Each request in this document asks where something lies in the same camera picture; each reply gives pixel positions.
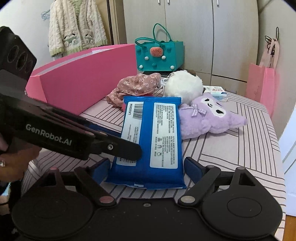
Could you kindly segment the person's left hand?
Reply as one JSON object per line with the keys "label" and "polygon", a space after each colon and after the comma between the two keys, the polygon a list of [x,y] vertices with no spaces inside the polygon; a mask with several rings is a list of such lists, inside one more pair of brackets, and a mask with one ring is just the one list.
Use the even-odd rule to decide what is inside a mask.
{"label": "person's left hand", "polygon": [[1,135],[1,181],[13,182],[22,179],[29,162],[36,159],[42,148],[27,143],[19,138],[13,138],[8,145]]}

